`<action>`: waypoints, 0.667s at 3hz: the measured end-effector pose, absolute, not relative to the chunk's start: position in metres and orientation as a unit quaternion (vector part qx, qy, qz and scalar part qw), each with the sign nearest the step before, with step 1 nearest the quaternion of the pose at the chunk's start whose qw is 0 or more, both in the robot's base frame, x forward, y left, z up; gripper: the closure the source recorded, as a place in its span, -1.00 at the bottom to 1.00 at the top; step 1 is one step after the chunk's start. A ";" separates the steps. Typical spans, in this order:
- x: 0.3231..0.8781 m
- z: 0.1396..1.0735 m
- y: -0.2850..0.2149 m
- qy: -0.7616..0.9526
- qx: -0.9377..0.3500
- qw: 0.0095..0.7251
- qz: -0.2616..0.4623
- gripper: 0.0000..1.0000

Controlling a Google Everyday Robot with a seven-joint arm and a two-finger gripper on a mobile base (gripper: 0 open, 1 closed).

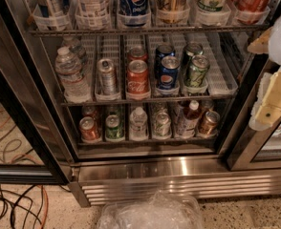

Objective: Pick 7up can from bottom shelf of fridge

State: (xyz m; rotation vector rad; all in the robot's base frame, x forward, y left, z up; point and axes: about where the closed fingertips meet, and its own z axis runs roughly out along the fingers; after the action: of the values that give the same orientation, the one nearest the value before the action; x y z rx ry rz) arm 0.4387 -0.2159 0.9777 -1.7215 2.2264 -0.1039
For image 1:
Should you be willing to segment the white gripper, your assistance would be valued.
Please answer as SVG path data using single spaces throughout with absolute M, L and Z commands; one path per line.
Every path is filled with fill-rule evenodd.
M 252 41 L 248 52 L 268 54 L 271 29 L 265 30 L 257 39 Z M 264 73 L 257 100 L 252 110 L 249 126 L 254 131 L 264 131 L 270 128 L 281 117 L 281 69 L 276 73 Z

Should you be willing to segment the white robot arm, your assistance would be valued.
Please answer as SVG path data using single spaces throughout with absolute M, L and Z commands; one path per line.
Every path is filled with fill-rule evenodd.
M 255 54 L 265 53 L 271 62 L 281 66 L 281 15 L 272 27 L 250 43 L 248 51 Z M 262 77 L 249 126 L 254 131 L 264 131 L 280 118 L 281 68 L 276 73 L 265 73 Z

